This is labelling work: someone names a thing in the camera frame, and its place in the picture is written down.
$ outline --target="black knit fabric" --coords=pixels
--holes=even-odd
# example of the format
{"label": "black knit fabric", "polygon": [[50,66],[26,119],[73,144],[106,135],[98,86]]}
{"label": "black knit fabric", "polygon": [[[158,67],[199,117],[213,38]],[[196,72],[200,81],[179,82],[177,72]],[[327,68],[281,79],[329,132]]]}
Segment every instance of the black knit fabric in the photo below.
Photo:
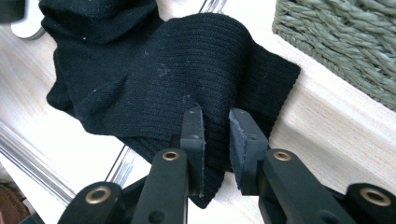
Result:
{"label": "black knit fabric", "polygon": [[151,162],[180,134],[184,111],[205,123],[205,208],[230,168],[230,108],[250,112],[268,137],[300,68],[266,51],[218,14],[160,20],[155,1],[41,0],[56,40],[49,103],[89,133],[114,135]]}

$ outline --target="wicker basket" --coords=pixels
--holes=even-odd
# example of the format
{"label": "wicker basket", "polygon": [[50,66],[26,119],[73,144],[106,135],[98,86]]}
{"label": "wicker basket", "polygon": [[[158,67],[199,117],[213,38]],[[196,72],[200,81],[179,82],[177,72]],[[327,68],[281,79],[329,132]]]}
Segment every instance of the wicker basket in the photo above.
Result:
{"label": "wicker basket", "polygon": [[396,111],[396,0],[277,0],[273,31]]}

